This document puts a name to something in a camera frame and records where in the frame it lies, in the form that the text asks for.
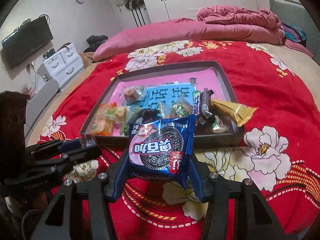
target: strawberry image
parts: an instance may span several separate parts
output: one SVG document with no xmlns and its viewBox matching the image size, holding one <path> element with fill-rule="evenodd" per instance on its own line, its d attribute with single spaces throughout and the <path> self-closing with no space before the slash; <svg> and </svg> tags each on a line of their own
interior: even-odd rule
<svg viewBox="0 0 320 240">
<path fill-rule="evenodd" d="M 154 125 L 153 124 L 145 124 L 145 125 L 141 125 L 138 130 L 137 130 L 137 134 L 138 136 L 145 138 L 147 137 L 149 134 L 152 133 L 152 131 L 154 130 Z"/>
</svg>

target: drawer handle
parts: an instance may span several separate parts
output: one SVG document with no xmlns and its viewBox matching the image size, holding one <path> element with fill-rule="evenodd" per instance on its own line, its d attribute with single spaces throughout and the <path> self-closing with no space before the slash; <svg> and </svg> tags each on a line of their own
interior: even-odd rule
<svg viewBox="0 0 320 240">
<path fill-rule="evenodd" d="M 75 70 L 75 67 L 72 67 L 72 70 L 70 72 L 66 72 L 67 75 L 70 75 Z"/>
</svg>

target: drawer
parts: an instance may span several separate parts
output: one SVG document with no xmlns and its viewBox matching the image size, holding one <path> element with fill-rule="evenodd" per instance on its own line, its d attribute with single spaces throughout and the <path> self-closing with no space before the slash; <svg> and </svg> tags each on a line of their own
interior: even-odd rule
<svg viewBox="0 0 320 240">
<path fill-rule="evenodd" d="M 63 48 L 60 52 L 60 55 L 65 64 L 69 64 L 78 56 L 78 52 L 76 51 L 76 48 L 73 44 L 68 45 L 68 48 L 69 50 Z"/>
<path fill-rule="evenodd" d="M 66 67 L 66 64 L 64 63 L 60 54 L 57 54 L 49 60 L 44 61 L 43 64 L 51 76 Z"/>
<path fill-rule="evenodd" d="M 59 87 L 63 86 L 73 75 L 75 75 L 82 67 L 83 62 L 81 57 L 78 55 L 74 61 L 65 67 L 62 71 L 56 73 L 54 78 L 59 83 Z"/>
</svg>

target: white flower pattern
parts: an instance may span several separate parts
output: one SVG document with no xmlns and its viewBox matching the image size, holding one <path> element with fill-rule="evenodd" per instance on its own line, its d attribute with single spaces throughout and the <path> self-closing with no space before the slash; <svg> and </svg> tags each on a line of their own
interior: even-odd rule
<svg viewBox="0 0 320 240">
<path fill-rule="evenodd" d="M 131 72 L 139 69 L 150 68 L 157 65 L 157 56 L 161 56 L 162 54 L 142 54 L 140 56 L 134 57 L 129 60 L 127 63 L 125 70 Z"/>
<path fill-rule="evenodd" d="M 163 185 L 162 198 L 169 205 L 184 203 L 182 205 L 184 215 L 194 220 L 205 218 L 207 213 L 208 203 L 201 203 L 193 189 L 184 190 L 178 182 L 166 182 Z"/>
<path fill-rule="evenodd" d="M 262 46 L 262 45 L 259 45 L 259 44 L 254 44 L 254 43 L 248 43 L 247 42 L 247 46 L 252 48 L 252 49 L 255 49 L 255 50 L 262 50 L 263 52 L 267 53 L 269 56 L 271 56 L 270 58 L 270 61 L 276 65 L 276 66 L 279 66 L 279 68 L 284 71 L 284 70 L 289 70 L 291 72 L 291 74 L 293 76 L 295 76 L 295 74 L 293 73 L 293 71 L 287 67 L 286 64 L 283 63 L 282 60 L 280 60 L 276 55 L 272 54 L 266 47 Z"/>
<path fill-rule="evenodd" d="M 169 43 L 164 44 L 158 44 L 155 46 L 142 48 L 142 49 L 136 49 L 135 51 L 129 53 L 128 58 L 131 57 L 138 57 L 141 55 L 152 55 L 155 53 L 170 53 L 170 52 L 176 52 L 178 49 L 184 49 L 184 45 L 187 44 L 189 41 L 173 41 Z"/>
<path fill-rule="evenodd" d="M 183 55 L 183 57 L 191 57 L 195 54 L 200 54 L 200 52 L 202 51 L 203 49 L 201 47 L 191 47 L 191 48 L 179 50 L 176 53 L 178 55 Z"/>
<path fill-rule="evenodd" d="M 66 179 L 72 179 L 75 183 L 91 180 L 97 173 L 99 162 L 91 160 L 73 166 L 73 170 L 65 175 Z"/>
<path fill-rule="evenodd" d="M 286 137 L 278 135 L 274 127 L 253 128 L 245 133 L 247 147 L 220 148 L 195 152 L 197 159 L 225 179 L 243 181 L 250 178 L 259 190 L 272 191 L 276 179 L 284 179 L 291 168 L 289 156 L 284 153 L 289 145 Z M 163 185 L 162 198 L 169 205 L 181 204 L 186 217 L 200 220 L 205 217 L 207 204 L 200 203 L 193 189 L 184 190 L 177 182 Z"/>
<path fill-rule="evenodd" d="M 53 133 L 59 131 L 62 125 L 66 125 L 66 117 L 59 115 L 56 120 L 51 116 L 42 129 L 41 136 L 50 137 Z"/>
<path fill-rule="evenodd" d="M 277 56 L 272 57 L 270 60 L 274 65 L 279 66 L 279 68 L 282 69 L 283 71 L 287 69 L 291 72 L 293 76 L 295 76 L 292 70 L 288 68 L 287 65 L 284 64 L 283 61 L 280 60 Z"/>
<path fill-rule="evenodd" d="M 243 155 L 239 148 L 220 148 L 195 154 L 197 159 L 206 163 L 211 171 L 229 180 L 243 181 L 250 178 L 247 171 L 251 171 L 254 166 L 251 158 Z"/>
<path fill-rule="evenodd" d="M 284 153 L 289 145 L 286 137 L 278 135 L 274 127 L 253 128 L 244 135 L 248 147 L 242 150 L 254 163 L 248 174 L 257 187 L 272 191 L 277 179 L 284 179 L 291 168 L 290 157 Z"/>
</svg>

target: gray headboard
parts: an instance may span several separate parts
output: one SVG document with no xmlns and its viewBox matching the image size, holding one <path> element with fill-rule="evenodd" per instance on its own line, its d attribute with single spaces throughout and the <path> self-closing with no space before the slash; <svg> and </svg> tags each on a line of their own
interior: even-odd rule
<svg viewBox="0 0 320 240">
<path fill-rule="evenodd" d="M 282 22 L 300 27 L 307 35 L 307 49 L 314 56 L 314 61 L 320 65 L 320 32 L 310 15 L 300 4 L 280 3 L 270 0 L 270 9 L 278 15 Z"/>
</svg>

